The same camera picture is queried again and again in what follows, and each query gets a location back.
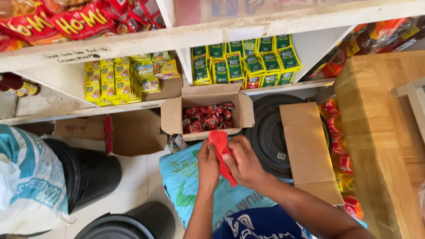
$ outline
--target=open cardboard box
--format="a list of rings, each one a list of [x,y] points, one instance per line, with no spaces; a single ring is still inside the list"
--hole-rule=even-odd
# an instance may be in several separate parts
[[[133,157],[153,154],[165,148],[167,135],[161,134],[160,128],[161,117],[145,109],[57,120],[54,135],[77,137],[90,145],[94,144],[88,142],[90,140],[102,140],[107,155]]]
[[[242,128],[254,126],[254,109],[249,96],[239,93],[240,84],[216,84],[183,87],[181,97],[167,99],[161,105],[162,130],[167,134],[182,134],[185,141],[205,139],[209,131],[183,134],[183,109],[222,102],[233,102],[234,128],[224,129],[228,135],[237,134]]]
[[[317,104],[280,105],[280,113],[295,187],[332,205],[344,204]]]

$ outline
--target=blue shirt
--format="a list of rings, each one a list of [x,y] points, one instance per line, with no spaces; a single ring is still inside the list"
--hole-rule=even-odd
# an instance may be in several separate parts
[[[212,239],[310,239],[301,225],[279,205],[237,212],[223,221]]]

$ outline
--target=handwritten label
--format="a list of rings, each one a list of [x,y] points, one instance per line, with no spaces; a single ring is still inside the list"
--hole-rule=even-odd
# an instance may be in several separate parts
[[[240,41],[252,38],[259,38],[263,35],[264,27],[248,28],[241,30],[233,30],[230,36],[231,41]]]
[[[61,52],[44,54],[46,59],[54,60],[59,63],[77,63],[92,60],[99,60],[102,53],[111,53],[112,49],[109,46],[99,46],[90,48],[80,48]]]

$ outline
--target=red cloth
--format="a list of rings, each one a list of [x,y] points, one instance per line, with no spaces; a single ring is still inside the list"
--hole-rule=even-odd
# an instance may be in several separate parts
[[[235,155],[233,151],[227,147],[227,133],[224,131],[213,130],[210,131],[210,135],[208,136],[208,145],[213,142],[215,146],[215,154],[217,155],[217,159],[220,162],[220,173],[221,175],[230,181],[230,185],[232,187],[236,187],[238,183],[235,178],[232,176],[230,169],[227,167],[226,163],[223,161],[223,154],[230,154],[233,158]]]

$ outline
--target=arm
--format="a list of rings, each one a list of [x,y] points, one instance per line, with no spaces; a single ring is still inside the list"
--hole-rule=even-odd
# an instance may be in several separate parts
[[[375,239],[348,214],[266,173],[244,136],[233,137],[228,146],[233,150],[235,159],[230,155],[224,155],[223,160],[236,181],[277,202],[313,235],[328,239]]]
[[[208,149],[204,140],[198,153],[199,185],[195,205],[183,239],[209,239],[213,234],[213,197],[220,176],[218,159],[213,144]]]

